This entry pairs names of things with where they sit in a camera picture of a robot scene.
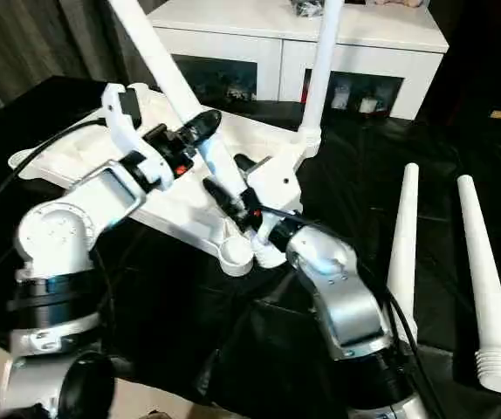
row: white cabinet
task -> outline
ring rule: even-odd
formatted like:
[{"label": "white cabinet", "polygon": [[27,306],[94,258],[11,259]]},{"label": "white cabinet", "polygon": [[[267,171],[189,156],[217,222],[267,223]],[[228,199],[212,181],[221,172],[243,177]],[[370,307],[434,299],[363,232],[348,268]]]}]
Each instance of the white cabinet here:
[{"label": "white cabinet", "polygon": [[[300,101],[305,71],[312,68],[316,44],[284,41],[279,100]],[[443,59],[433,52],[336,45],[332,70],[401,78],[390,116],[413,120]]]},{"label": "white cabinet", "polygon": [[278,100],[282,41],[224,33],[154,28],[172,54],[257,64],[257,100]]},{"label": "white cabinet", "polygon": [[[301,100],[320,18],[290,0],[169,0],[148,18],[173,54],[256,63],[257,100]],[[426,7],[344,4],[333,70],[402,79],[390,115],[412,120],[448,47]]]}]

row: white shelf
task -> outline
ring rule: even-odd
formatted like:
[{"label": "white shelf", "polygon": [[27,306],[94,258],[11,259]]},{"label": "white shelf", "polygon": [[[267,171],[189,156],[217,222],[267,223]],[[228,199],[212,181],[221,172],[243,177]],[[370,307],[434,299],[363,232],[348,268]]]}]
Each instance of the white shelf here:
[{"label": "white shelf", "polygon": [[[320,18],[296,17],[290,0],[169,0],[155,28],[316,41]],[[338,44],[445,53],[449,45],[425,7],[344,4]]]}]

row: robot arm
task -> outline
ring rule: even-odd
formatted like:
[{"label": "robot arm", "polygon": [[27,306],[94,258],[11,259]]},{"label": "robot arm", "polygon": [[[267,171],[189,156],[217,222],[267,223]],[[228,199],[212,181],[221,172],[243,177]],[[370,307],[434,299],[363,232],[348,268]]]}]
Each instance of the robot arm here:
[{"label": "robot arm", "polygon": [[9,303],[17,328],[10,337],[1,417],[107,416],[114,373],[98,348],[100,281],[90,250],[101,233],[138,209],[150,190],[167,189],[188,171],[194,147],[221,120],[218,111],[207,111],[175,132],[160,125],[142,139],[133,122],[139,114],[134,90],[108,85],[102,101],[124,156],[105,162],[59,199],[31,209],[17,228],[24,268],[17,271],[17,292]]}]

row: cabinet door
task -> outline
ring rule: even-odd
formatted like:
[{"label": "cabinet door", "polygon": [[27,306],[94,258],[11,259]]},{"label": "cabinet door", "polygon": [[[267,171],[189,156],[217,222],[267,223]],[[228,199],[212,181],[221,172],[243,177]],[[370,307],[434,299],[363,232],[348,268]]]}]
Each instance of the cabinet door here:
[{"label": "cabinet door", "polygon": [[[305,73],[312,68],[315,52],[315,43],[284,41],[280,100],[301,101]],[[332,70],[403,79],[390,116],[413,120],[442,58],[433,52],[336,45]]]},{"label": "cabinet door", "polygon": [[154,28],[171,54],[257,64],[257,100],[278,100],[282,41],[222,33]]}]

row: table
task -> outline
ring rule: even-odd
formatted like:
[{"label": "table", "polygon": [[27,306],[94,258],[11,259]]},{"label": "table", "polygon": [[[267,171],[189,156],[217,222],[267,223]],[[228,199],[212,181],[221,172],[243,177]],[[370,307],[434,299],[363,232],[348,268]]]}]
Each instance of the table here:
[{"label": "table", "polygon": [[[257,100],[301,100],[320,18],[289,0],[170,0],[148,18],[173,54],[257,63]],[[391,116],[417,115],[448,44],[426,7],[344,4],[333,71],[403,78]]]},{"label": "table", "polygon": [[[97,107],[103,87],[55,78],[0,111],[0,180],[10,154]],[[282,105],[255,106],[248,115],[274,121]],[[294,120],[285,127],[296,127],[299,113]],[[501,275],[501,142],[474,129],[331,112],[324,122],[319,154],[298,172],[305,214],[350,237],[383,278],[403,166],[420,165],[415,316],[422,358],[450,418],[501,417],[501,395],[482,390],[471,365],[477,329],[454,182],[462,172],[474,176]],[[12,324],[5,301],[21,265],[7,251],[13,231],[27,209],[59,193],[43,181],[19,182],[0,202],[2,347]],[[116,305],[105,342],[115,360],[126,360],[121,377],[250,417],[341,415],[341,377],[334,376],[309,312],[309,295],[287,266],[229,278],[214,258],[133,221],[104,235],[99,248]],[[107,310],[104,315],[112,320]]]}]

